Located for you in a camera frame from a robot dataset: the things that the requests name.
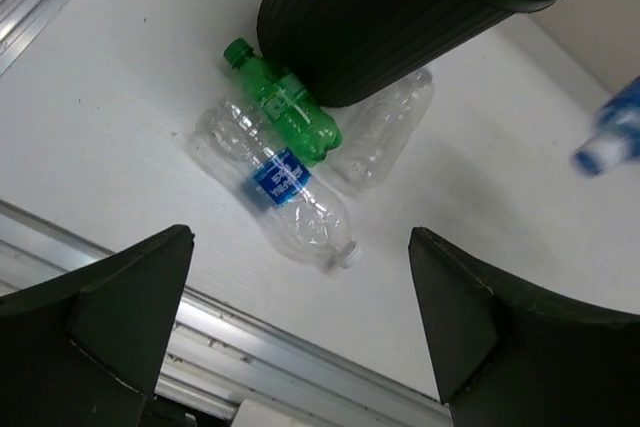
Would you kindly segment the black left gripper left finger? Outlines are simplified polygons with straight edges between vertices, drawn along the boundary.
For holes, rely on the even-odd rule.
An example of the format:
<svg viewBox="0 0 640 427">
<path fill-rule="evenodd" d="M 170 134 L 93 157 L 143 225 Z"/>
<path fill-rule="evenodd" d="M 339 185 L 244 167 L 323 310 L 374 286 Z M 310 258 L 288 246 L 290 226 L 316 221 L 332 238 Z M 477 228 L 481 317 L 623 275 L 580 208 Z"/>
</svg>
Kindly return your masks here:
<svg viewBox="0 0 640 427">
<path fill-rule="evenodd" d="M 191 229 L 174 225 L 2 297 L 2 425 L 138 425 L 193 250 Z"/>
</svg>

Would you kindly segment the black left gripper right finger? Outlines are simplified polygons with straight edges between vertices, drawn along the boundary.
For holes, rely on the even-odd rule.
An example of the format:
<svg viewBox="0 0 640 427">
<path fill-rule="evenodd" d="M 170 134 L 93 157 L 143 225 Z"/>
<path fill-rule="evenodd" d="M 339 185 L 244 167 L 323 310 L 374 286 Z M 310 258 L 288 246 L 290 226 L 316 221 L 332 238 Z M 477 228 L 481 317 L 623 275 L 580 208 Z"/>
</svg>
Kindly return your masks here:
<svg viewBox="0 0 640 427">
<path fill-rule="evenodd" d="M 410 267 L 457 426 L 635 426 L 639 318 L 574 300 L 417 227 Z"/>
</svg>

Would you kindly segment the blue label Pocari bottle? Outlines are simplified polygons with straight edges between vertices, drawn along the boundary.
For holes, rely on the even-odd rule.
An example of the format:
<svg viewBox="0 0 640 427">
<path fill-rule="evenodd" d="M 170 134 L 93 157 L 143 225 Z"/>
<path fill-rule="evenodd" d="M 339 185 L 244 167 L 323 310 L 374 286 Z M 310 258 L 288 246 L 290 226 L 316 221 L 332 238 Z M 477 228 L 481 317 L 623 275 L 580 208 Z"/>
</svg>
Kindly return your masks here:
<svg viewBox="0 0 640 427">
<path fill-rule="evenodd" d="M 639 78 L 616 93 L 597 113 L 591 137 L 572 155 L 574 166 L 596 177 L 639 161 Z"/>
</svg>

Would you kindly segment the clear unlabelled plastic bottle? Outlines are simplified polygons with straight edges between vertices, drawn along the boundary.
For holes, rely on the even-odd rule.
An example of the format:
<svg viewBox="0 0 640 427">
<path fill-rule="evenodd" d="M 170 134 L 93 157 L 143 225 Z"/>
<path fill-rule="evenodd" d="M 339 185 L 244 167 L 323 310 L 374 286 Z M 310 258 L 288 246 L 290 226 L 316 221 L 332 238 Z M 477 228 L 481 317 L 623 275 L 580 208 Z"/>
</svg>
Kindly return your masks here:
<svg viewBox="0 0 640 427">
<path fill-rule="evenodd" d="M 386 180 L 433 96 L 432 72 L 421 67 L 363 103 L 329 160 L 349 191 L 363 193 Z"/>
</svg>

